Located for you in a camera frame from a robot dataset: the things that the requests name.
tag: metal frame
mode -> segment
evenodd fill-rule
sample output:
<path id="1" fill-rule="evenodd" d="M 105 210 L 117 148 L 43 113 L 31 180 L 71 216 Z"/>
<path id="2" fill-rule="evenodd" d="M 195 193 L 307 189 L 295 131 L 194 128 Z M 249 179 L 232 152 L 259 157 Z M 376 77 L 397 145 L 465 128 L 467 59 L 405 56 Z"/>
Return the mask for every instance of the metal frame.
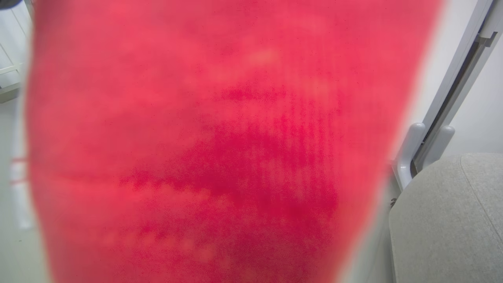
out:
<path id="1" fill-rule="evenodd" d="M 393 171 L 400 189 L 405 189 L 417 172 L 438 160 L 449 143 L 455 132 L 449 123 L 503 31 L 502 6 L 503 0 L 477 2 L 423 122 L 411 126 L 396 158 Z M 418 124 L 427 130 L 419 132 Z"/>

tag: gray upholstered seat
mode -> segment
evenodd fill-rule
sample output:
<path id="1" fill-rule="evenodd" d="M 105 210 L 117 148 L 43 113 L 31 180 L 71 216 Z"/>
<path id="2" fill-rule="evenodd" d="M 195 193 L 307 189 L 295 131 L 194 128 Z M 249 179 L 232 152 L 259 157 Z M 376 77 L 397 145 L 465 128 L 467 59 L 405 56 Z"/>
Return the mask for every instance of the gray upholstered seat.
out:
<path id="1" fill-rule="evenodd" d="M 389 215 L 397 283 L 503 282 L 503 155 L 441 159 Z"/>

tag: white wall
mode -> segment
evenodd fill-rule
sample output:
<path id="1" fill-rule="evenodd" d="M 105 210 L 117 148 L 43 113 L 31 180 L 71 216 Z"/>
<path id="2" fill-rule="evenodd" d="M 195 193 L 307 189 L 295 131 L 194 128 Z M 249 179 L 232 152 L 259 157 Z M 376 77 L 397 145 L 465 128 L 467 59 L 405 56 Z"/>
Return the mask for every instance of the white wall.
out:
<path id="1" fill-rule="evenodd" d="M 456 130 L 442 157 L 503 153 L 503 40 L 499 40 L 454 116 Z"/>

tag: red cloth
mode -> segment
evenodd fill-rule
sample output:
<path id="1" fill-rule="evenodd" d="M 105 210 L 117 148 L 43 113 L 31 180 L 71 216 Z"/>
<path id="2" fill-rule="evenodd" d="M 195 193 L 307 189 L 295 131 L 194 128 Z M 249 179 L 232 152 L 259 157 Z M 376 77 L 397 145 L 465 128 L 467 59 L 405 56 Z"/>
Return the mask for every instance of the red cloth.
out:
<path id="1" fill-rule="evenodd" d="M 52 274 L 330 282 L 436 0 L 44 0 L 30 174 Z"/>

